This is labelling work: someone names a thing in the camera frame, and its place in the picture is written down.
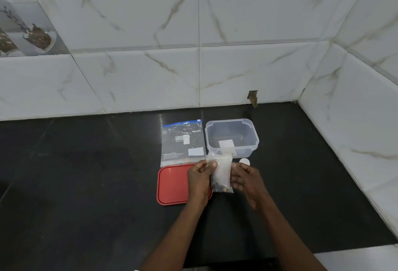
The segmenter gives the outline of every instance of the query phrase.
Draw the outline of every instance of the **forearm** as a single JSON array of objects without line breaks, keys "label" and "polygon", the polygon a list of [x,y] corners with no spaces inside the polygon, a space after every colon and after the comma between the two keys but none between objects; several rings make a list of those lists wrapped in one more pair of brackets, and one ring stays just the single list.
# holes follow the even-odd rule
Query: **forearm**
[{"label": "forearm", "polygon": [[142,263],[142,271],[181,270],[203,206],[188,202],[157,248]]},{"label": "forearm", "polygon": [[290,226],[269,195],[262,200],[261,214],[266,220],[266,226],[284,271],[326,271]]}]

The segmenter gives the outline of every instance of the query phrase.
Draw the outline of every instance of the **clear plastic container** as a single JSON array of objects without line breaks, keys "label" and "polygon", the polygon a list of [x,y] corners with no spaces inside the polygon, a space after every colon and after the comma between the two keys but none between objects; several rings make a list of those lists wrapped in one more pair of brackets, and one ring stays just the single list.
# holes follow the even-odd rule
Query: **clear plastic container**
[{"label": "clear plastic container", "polygon": [[209,153],[247,158],[258,147],[256,129],[249,119],[209,121],[205,131]]}]

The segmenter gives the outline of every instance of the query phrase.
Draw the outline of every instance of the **black countertop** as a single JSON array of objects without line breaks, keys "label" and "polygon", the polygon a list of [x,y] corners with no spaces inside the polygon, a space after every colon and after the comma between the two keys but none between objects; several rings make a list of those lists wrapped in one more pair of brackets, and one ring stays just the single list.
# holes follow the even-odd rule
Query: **black countertop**
[{"label": "black countertop", "polygon": [[[161,124],[236,118],[253,121],[251,165],[311,251],[397,242],[298,104],[180,109],[1,122],[0,269],[137,268],[183,208],[156,200]],[[214,194],[185,265],[273,256],[245,198]]]}]

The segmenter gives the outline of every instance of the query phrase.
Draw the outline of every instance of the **hand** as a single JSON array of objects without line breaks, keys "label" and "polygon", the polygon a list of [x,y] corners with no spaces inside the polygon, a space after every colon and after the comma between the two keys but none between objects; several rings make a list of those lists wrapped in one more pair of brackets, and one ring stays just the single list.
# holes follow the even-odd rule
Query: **hand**
[{"label": "hand", "polygon": [[251,207],[259,211],[261,203],[269,197],[258,169],[243,163],[231,164],[231,186],[243,191]]},{"label": "hand", "polygon": [[209,198],[210,175],[216,170],[217,162],[201,160],[192,166],[188,172],[188,202],[207,205]]}]

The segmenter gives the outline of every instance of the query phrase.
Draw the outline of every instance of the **plastic container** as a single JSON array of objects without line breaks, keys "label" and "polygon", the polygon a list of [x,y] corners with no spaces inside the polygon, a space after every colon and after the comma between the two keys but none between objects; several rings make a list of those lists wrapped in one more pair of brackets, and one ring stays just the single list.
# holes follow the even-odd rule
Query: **plastic container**
[{"label": "plastic container", "polygon": [[209,121],[205,132],[209,153],[218,155],[231,153],[233,158],[247,158],[259,143],[249,119]]},{"label": "plastic container", "polygon": [[[187,171],[195,164],[165,166],[158,173],[156,199],[160,205],[183,204],[188,201]],[[213,195],[209,186],[209,198]]]}]

